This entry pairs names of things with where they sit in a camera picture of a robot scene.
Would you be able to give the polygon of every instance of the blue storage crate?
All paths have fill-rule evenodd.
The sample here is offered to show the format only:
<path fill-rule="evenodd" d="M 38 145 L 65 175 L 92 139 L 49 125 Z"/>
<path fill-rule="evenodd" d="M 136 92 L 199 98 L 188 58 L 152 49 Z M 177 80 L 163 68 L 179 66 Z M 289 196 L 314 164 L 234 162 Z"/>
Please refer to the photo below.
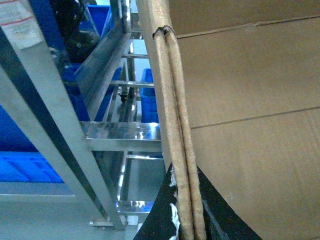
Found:
<path fill-rule="evenodd" d="M 111 8 L 104 5 L 88 5 L 88 10 L 94 22 L 95 28 L 101 38 L 111 29 Z M 92 24 L 90 21 L 82 21 L 79 29 L 91 30 Z"/>
<path fill-rule="evenodd" d="M 153 77 L 150 68 L 146 68 L 142 74 L 143 82 L 152 83 Z M 157 113 L 156 94 L 153 88 L 141 88 L 141 122 L 142 123 L 159 123 Z"/>
<path fill-rule="evenodd" d="M 116 81 L 116 80 L 119 80 L 120 79 L 120 76 L 121 76 L 121 73 L 122 73 L 122 67 L 118 67 L 114 74 L 113 74 L 113 77 L 112 77 L 112 81 Z M 99 107 L 99 110 L 95 116 L 95 119 L 94 121 L 95 122 L 102 122 L 103 118 L 104 118 L 104 115 L 107 111 L 107 108 L 108 108 L 108 105 L 110 103 L 110 100 L 111 100 L 111 96 L 112 96 L 112 93 L 114 91 L 115 87 L 114 86 L 109 86 L 105 95 L 104 95 L 104 98 L 102 100 L 102 103 Z"/>
<path fill-rule="evenodd" d="M 80 66 L 80 63 L 72 63 L 69 68 L 65 69 L 62 76 L 63 80 L 69 83 L 76 82 L 77 79 L 75 73 Z M 79 87 L 74 84 L 65 84 L 64 86 L 79 121 L 90 121 L 86 104 L 80 93 Z"/>
<path fill-rule="evenodd" d="M 0 105 L 0 151 L 37 152 L 35 146 Z"/>
<path fill-rule="evenodd" d="M 39 152 L 0 152 L 0 182 L 63 183 Z"/>

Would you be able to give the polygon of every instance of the cardboard seam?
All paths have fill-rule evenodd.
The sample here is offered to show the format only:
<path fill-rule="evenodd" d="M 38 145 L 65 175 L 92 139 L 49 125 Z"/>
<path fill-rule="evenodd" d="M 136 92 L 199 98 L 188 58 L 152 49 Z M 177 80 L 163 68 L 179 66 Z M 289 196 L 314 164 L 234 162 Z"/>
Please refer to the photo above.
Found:
<path fill-rule="evenodd" d="M 224 125 L 224 124 L 240 123 L 240 122 L 244 122 L 244 121 L 269 118 L 269 117 L 285 115 L 285 114 L 294 114 L 294 113 L 299 113 L 299 112 L 308 111 L 308 110 L 315 110 L 315 109 L 320 109 L 320 105 L 314 106 L 314 107 L 302 108 L 302 109 L 298 109 L 298 110 L 292 110 L 292 111 L 276 112 L 276 113 L 266 114 L 266 115 L 261 115 L 261 116 L 252 116 L 252 117 L 247 117 L 247 118 L 243 118 L 243 119 L 217 122 L 217 123 L 212 123 L 212 124 L 207 124 L 207 125 L 202 125 L 202 126 L 194 126 L 194 127 L 191 127 L 191 130 L 219 126 L 219 125 Z"/>
<path fill-rule="evenodd" d="M 217 28 L 217 29 L 213 29 L 210 31 L 201 31 L 201 32 L 188 33 L 188 34 L 181 34 L 181 35 L 177 35 L 176 38 L 177 39 L 185 39 L 185 38 L 191 38 L 191 37 L 208 35 L 208 34 L 229 32 L 229 31 L 234 31 L 234 30 L 244 29 L 244 28 L 262 27 L 262 26 L 273 25 L 273 24 L 284 24 L 284 23 L 291 23 L 291 22 L 297 22 L 297 21 L 308 20 L 308 19 L 316 19 L 316 18 L 320 18 L 320 14 L 313 15 L 313 16 L 302 16 L 302 17 L 288 18 L 288 19 L 282 19 L 282 20 L 258 21 L 256 23 L 251 22 L 251 23 L 246 23 L 246 24 L 242 24 L 242 25 Z"/>

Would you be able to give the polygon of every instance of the reflective metal surface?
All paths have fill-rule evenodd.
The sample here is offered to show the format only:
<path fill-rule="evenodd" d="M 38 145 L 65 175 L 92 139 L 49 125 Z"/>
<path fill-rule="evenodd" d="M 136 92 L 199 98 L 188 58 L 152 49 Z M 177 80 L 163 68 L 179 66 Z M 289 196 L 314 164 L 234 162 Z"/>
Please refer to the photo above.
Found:
<path fill-rule="evenodd" d="M 120 215 L 145 216 L 150 213 L 154 203 L 154 201 L 119 201 L 116 207 Z"/>
<path fill-rule="evenodd" d="M 112 81 L 112 86 L 129 87 L 129 88 L 148 88 L 153 89 L 155 87 L 153 82 L 148 81 Z"/>
<path fill-rule="evenodd" d="M 134 160 L 147 160 L 147 161 L 163 161 L 162 157 L 150 157 L 150 156 L 142 156 L 142 155 L 128 155 L 127 159 L 134 159 Z"/>
<path fill-rule="evenodd" d="M 92 85 L 96 83 L 97 77 L 105 69 L 116 45 L 123 36 L 122 24 L 118 22 L 76 71 L 76 80 L 84 98 L 87 98 Z"/>
<path fill-rule="evenodd" d="M 148 55 L 146 54 L 124 54 L 122 56 L 123 58 L 126 58 L 126 59 L 149 59 Z"/>
<path fill-rule="evenodd" d="M 0 202 L 77 203 L 64 183 L 0 182 Z"/>
<path fill-rule="evenodd" d="M 9 43 L 5 45 L 7 38 L 4 34 L 0 39 L 2 41 L 0 44 L 1 53 L 8 55 L 2 58 L 1 65 L 6 74 L 10 76 L 10 79 L 6 80 L 7 87 L 4 87 L 4 80 L 1 79 L 3 88 L 1 90 L 7 92 L 10 84 L 17 89 L 17 92 L 13 93 L 10 99 L 4 98 L 1 101 L 1 105 L 14 121 L 18 125 L 20 124 L 20 128 L 26 133 L 27 137 L 34 139 L 32 143 L 50 163 L 53 163 L 52 166 L 59 175 L 64 172 L 63 168 L 70 168 L 71 172 L 66 175 L 60 175 L 68 186 L 68 178 L 72 177 L 74 181 L 73 177 L 76 176 L 79 179 L 79 184 L 85 188 L 87 194 L 87 196 L 82 194 L 79 197 L 85 198 L 85 202 L 88 202 L 89 198 L 102 217 L 105 217 L 107 213 L 112 218 L 115 228 L 123 229 L 124 226 L 120 221 L 93 153 L 89 150 L 88 143 L 85 141 L 78 117 L 48 46 L 45 42 L 42 42 L 23 50 L 14 51 Z M 10 66 L 21 66 L 21 69 L 17 72 L 16 69 Z M 17 77 L 17 74 L 23 75 L 22 78 Z M 15 117 L 13 111 L 18 112 L 18 110 L 13 107 L 12 102 L 18 101 L 17 99 L 21 98 L 21 95 L 23 100 L 19 100 L 21 106 L 18 108 L 18 116 Z M 29 118 L 26 115 L 28 111 L 31 114 Z M 26 129 L 24 126 L 30 121 L 34 121 L 34 124 L 31 129 Z M 39 138 L 41 132 L 46 134 L 47 139 L 39 142 L 37 138 Z M 48 153 L 49 151 L 57 153 L 59 156 L 53 157 Z M 60 162 L 61 165 L 55 165 L 55 162 Z"/>
<path fill-rule="evenodd" d="M 123 66 L 124 62 L 120 60 L 129 48 L 130 36 L 130 33 L 123 33 L 122 23 L 119 21 L 76 72 L 91 120 L 96 118 L 116 69 Z"/>
<path fill-rule="evenodd" d="M 158 123 L 81 122 L 93 151 L 161 152 Z"/>
<path fill-rule="evenodd" d="M 102 122 L 111 122 L 112 115 L 115 110 L 115 103 L 116 103 L 116 99 L 117 99 L 117 95 L 118 95 L 118 90 L 119 90 L 118 87 L 114 88 L 114 90 L 112 92 L 111 100 L 109 102 L 107 110 L 105 111 Z"/>
<path fill-rule="evenodd" d="M 139 26 L 139 14 L 137 12 L 131 12 L 131 27 L 132 31 L 142 32 L 142 29 Z"/>
<path fill-rule="evenodd" d="M 121 200 L 121 197 L 123 195 L 123 186 L 125 181 L 125 173 L 126 173 L 126 167 L 127 167 L 127 152 L 124 152 L 122 163 L 121 163 L 121 170 L 120 170 L 120 176 L 117 186 L 117 192 L 116 192 L 116 198 L 118 201 Z"/>

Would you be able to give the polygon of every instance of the metal bar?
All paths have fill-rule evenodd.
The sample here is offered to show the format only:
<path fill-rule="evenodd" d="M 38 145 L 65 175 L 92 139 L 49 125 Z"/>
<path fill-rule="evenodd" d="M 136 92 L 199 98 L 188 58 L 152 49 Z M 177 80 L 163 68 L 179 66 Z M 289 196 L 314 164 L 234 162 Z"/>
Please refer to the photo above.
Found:
<path fill-rule="evenodd" d="M 153 82 L 148 82 L 148 81 L 112 81 L 110 85 L 117 86 L 117 87 L 148 88 L 148 89 L 153 89 L 155 87 Z"/>
<path fill-rule="evenodd" d="M 121 0 L 110 0 L 113 21 L 116 23 L 122 18 Z"/>
<path fill-rule="evenodd" d="M 120 171 L 120 176 L 119 176 L 119 181 L 118 181 L 118 186 L 117 186 L 117 193 L 116 197 L 117 200 L 120 201 L 121 196 L 123 195 L 122 190 L 123 190 L 123 185 L 124 185 L 124 180 L 125 180 L 125 172 L 126 172 L 126 166 L 127 166 L 127 152 L 124 152 L 122 163 L 121 163 L 121 171 Z"/>
<path fill-rule="evenodd" d="M 142 32 L 142 29 L 139 26 L 139 14 L 137 12 L 131 12 L 131 27 L 132 31 Z"/>
<path fill-rule="evenodd" d="M 91 87 L 87 97 L 84 98 L 85 105 L 91 120 L 95 119 L 99 110 L 101 102 L 103 101 L 110 81 L 115 73 L 115 70 L 119 67 L 119 62 L 122 54 L 124 53 L 130 34 L 126 34 L 119 41 L 118 45 L 114 49 L 114 52 L 101 75 L 98 76 L 94 85 Z"/>
<path fill-rule="evenodd" d="M 129 88 L 129 93 L 125 102 L 124 111 L 119 117 L 119 122 L 130 123 L 134 121 L 137 111 L 136 96 L 136 89 L 133 87 Z"/>
<path fill-rule="evenodd" d="M 131 33 L 131 38 L 132 39 L 137 39 L 137 40 L 142 40 L 144 39 L 144 35 L 142 33 L 142 31 L 132 31 Z"/>
<path fill-rule="evenodd" d="M 79 203 L 75 195 L 0 194 L 0 202 Z"/>
<path fill-rule="evenodd" d="M 130 55 L 133 53 L 134 53 L 134 41 L 131 40 L 128 54 Z M 136 80 L 135 60 L 130 57 L 130 58 L 127 58 L 126 61 L 127 61 L 127 67 L 128 67 L 129 81 L 135 81 Z"/>
<path fill-rule="evenodd" d="M 96 159 L 96 162 L 98 163 L 100 172 L 102 173 L 102 177 L 104 179 L 105 185 L 107 186 L 110 192 L 111 198 L 115 202 L 117 201 L 117 191 L 111 179 L 110 171 L 106 163 L 106 161 L 109 160 L 109 156 L 108 154 L 106 154 L 106 152 L 98 152 L 95 154 L 95 159 Z"/>
<path fill-rule="evenodd" d="M 131 33 L 131 12 L 130 12 L 130 0 L 121 0 L 121 8 L 123 15 L 123 30 L 125 33 Z"/>
<path fill-rule="evenodd" d="M 126 59 L 149 59 L 148 55 L 146 54 L 124 54 L 122 56 L 123 58 L 126 58 Z"/>
<path fill-rule="evenodd" d="M 93 151 L 161 152 L 158 123 L 81 122 Z"/>
<path fill-rule="evenodd" d="M 119 201 L 117 211 L 123 216 L 145 216 L 150 213 L 154 201 Z"/>
<path fill-rule="evenodd" d="M 115 47 L 123 36 L 122 24 L 118 22 L 76 71 L 76 80 L 84 98 L 87 98 L 96 79 L 105 70 Z"/>
<path fill-rule="evenodd" d="M 7 49 L 7 45 L 3 44 L 3 35 L 0 36 L 0 49 L 2 53 L 2 60 L 7 58 L 4 53 L 4 49 Z M 24 78 L 18 74 L 19 67 L 15 65 L 16 76 L 24 81 Z M 20 127 L 23 133 L 29 138 L 33 145 L 41 152 L 41 154 L 46 158 L 46 160 L 51 164 L 51 166 L 56 170 L 59 176 L 67 184 L 69 189 L 77 199 L 85 203 L 87 213 L 90 219 L 103 218 L 104 215 L 99 211 L 95 204 L 94 196 L 87 192 L 87 189 L 82 185 L 82 183 L 77 178 L 75 172 L 68 163 L 63 158 L 62 154 L 56 148 L 53 141 L 50 139 L 48 133 L 45 131 L 44 127 L 41 125 L 39 120 L 36 118 L 33 111 L 30 109 L 29 105 L 26 103 L 24 98 L 20 95 L 16 89 L 13 82 L 9 79 L 8 75 L 4 72 L 3 68 L 0 67 L 0 104 L 5 109 L 5 111 L 10 115 L 10 117 L 15 121 L 15 123 Z M 33 196 L 14 196 L 4 195 L 1 197 L 3 201 L 14 201 L 15 199 L 26 200 L 34 199 Z"/>
<path fill-rule="evenodd" d="M 123 65 L 123 69 L 122 69 L 122 74 L 121 74 L 120 80 L 129 81 L 127 59 L 122 58 L 122 60 L 124 60 L 124 65 Z M 124 102 L 123 100 L 127 99 L 127 96 L 128 96 L 128 88 L 127 87 L 121 87 L 120 96 L 121 96 L 121 101 L 122 102 Z"/>
<path fill-rule="evenodd" d="M 0 39 L 8 41 L 3 32 Z M 16 80 L 18 92 L 29 101 L 27 109 L 37 114 L 38 122 L 64 160 L 72 161 L 77 166 L 77 172 L 82 174 L 78 175 L 81 183 L 96 196 L 93 200 L 102 206 L 101 212 L 106 212 L 112 218 L 116 229 L 124 229 L 93 153 L 83 140 L 84 133 L 46 43 L 41 42 L 16 52 L 9 43 L 0 46 L 1 53 L 6 52 L 8 55 L 4 59 L 7 61 L 6 73 Z M 19 70 L 24 76 L 23 82 L 16 79 L 16 69 L 12 69 L 12 66 L 17 65 L 21 65 Z"/>
<path fill-rule="evenodd" d="M 128 155 L 127 159 L 133 160 L 150 160 L 150 161 L 163 161 L 162 157 L 149 157 L 149 156 L 141 156 L 141 155 Z"/>
<path fill-rule="evenodd" d="M 112 92 L 112 96 L 111 96 L 111 101 L 109 102 L 108 108 L 105 111 L 102 122 L 110 122 L 111 121 L 112 115 L 115 110 L 115 103 L 116 103 L 116 99 L 117 99 L 117 95 L 118 95 L 118 90 L 119 90 L 118 87 L 114 88 L 114 90 Z"/>

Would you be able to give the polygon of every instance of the black object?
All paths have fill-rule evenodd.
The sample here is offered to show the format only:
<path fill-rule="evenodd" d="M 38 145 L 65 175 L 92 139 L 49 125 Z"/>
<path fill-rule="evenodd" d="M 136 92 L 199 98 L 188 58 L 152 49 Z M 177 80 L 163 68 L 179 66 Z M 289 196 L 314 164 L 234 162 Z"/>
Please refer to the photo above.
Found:
<path fill-rule="evenodd" d="M 176 227 L 172 222 L 170 203 L 177 204 L 174 193 L 177 187 L 170 187 L 171 169 L 166 173 L 154 205 L 133 240 L 169 240 L 176 235 Z"/>
<path fill-rule="evenodd" d="M 133 240 L 168 240 L 176 234 L 172 222 L 170 203 L 177 203 L 170 187 L 171 169 L 165 175 L 163 184 L 150 214 Z M 227 204 L 204 173 L 198 168 L 200 193 L 203 202 L 203 216 L 208 240 L 262 240 Z"/>
<path fill-rule="evenodd" d="M 95 31 L 79 30 L 80 22 L 87 20 L 86 6 L 82 0 L 50 0 L 50 5 L 70 61 L 82 63 L 100 41 Z"/>
<path fill-rule="evenodd" d="M 121 97 L 121 102 L 125 104 L 127 101 L 128 94 L 120 94 L 120 97 Z"/>
<path fill-rule="evenodd" d="M 83 63 L 100 41 L 93 31 L 76 29 L 64 43 L 72 63 Z"/>

